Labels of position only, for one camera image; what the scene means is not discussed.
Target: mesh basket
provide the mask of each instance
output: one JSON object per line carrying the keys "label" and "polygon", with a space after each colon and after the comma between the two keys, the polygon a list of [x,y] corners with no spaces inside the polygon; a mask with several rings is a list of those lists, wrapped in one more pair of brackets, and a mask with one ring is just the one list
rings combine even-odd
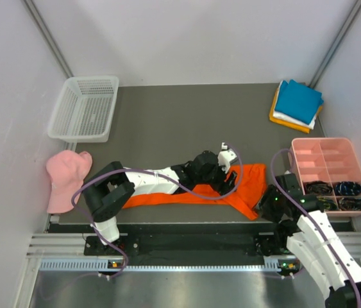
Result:
{"label": "mesh basket", "polygon": [[115,76],[72,77],[65,81],[49,122],[50,138],[106,142],[115,109]]}

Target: orange cloth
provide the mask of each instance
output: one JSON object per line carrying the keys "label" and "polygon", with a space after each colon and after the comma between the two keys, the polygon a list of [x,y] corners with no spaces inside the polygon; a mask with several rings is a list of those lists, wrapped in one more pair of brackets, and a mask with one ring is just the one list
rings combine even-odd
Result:
{"label": "orange cloth", "polygon": [[[231,166],[230,171],[237,172],[237,181],[239,180],[240,166]],[[168,203],[191,203],[191,204],[223,204],[231,205],[250,220],[258,217],[253,210],[257,202],[263,196],[267,184],[265,182],[265,165],[254,164],[243,166],[243,180],[237,191],[220,200],[206,200],[194,196],[188,192],[184,194],[140,194],[129,199],[124,205],[124,209],[138,207],[140,205],[158,205]],[[197,185],[194,190],[197,194],[203,196],[216,197],[219,194],[209,185]]]}

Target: metal floor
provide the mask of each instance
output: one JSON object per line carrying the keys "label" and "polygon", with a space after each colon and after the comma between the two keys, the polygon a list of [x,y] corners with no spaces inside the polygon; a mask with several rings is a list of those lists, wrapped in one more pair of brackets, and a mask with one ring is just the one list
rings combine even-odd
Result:
{"label": "metal floor", "polygon": [[[50,297],[78,275],[81,274],[39,273],[42,294]],[[52,300],[42,299],[35,290],[31,307],[320,308],[324,301],[306,271],[294,280],[265,278],[262,273],[250,272],[125,273],[110,282],[97,276],[82,278]]]}
{"label": "metal floor", "polygon": [[[174,85],[121,87],[109,140],[78,144],[76,151],[93,157],[90,174],[114,160],[126,167],[160,169],[193,159],[203,150],[218,152],[229,142],[244,164],[269,165],[275,152],[296,137],[322,137],[319,123],[310,134],[270,122],[268,114],[277,83],[241,85]],[[276,174],[288,159],[276,162]],[[86,208],[83,198],[79,206]],[[122,210],[119,223],[247,222],[227,205],[157,205]],[[87,223],[79,212],[59,223]]]}

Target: blue folded cloth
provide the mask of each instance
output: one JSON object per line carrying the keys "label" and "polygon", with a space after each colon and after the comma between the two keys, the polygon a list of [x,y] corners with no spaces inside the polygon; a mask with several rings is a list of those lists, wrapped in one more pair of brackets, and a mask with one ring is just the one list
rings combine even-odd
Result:
{"label": "blue folded cloth", "polygon": [[283,81],[280,85],[275,111],[310,124],[323,103],[320,92],[294,80],[290,80],[289,83]]}

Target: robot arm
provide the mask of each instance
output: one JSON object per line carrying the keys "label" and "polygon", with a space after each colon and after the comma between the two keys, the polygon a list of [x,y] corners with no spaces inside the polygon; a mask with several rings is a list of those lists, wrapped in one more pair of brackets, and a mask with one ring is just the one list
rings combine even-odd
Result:
{"label": "robot arm", "polygon": [[356,297],[349,277],[335,258],[328,244],[345,264],[361,296],[361,267],[350,256],[332,228],[323,205],[313,195],[304,196],[296,176],[276,177],[278,183],[310,214],[328,239],[325,241],[311,220],[273,185],[270,185],[259,207],[263,217],[277,223],[274,238],[280,248],[288,249],[306,268],[323,294],[326,307],[356,307]]}
{"label": "robot arm", "polygon": [[[227,175],[230,164],[236,159],[236,153],[228,149],[225,144],[222,144],[218,155],[211,151],[204,151],[194,160],[184,164],[159,170],[147,170],[151,172],[150,175],[130,172],[109,176],[83,191],[86,204],[95,222],[94,227],[107,241],[116,241],[119,238],[116,214],[123,208],[130,197],[139,194],[185,193],[175,183],[180,183],[190,190],[193,190],[198,184],[208,184],[220,195],[224,195],[235,187],[236,172],[231,172],[229,177]],[[100,175],[118,169],[124,169],[122,164],[112,162],[89,179],[88,182]],[[175,183],[159,175],[165,175]]]}

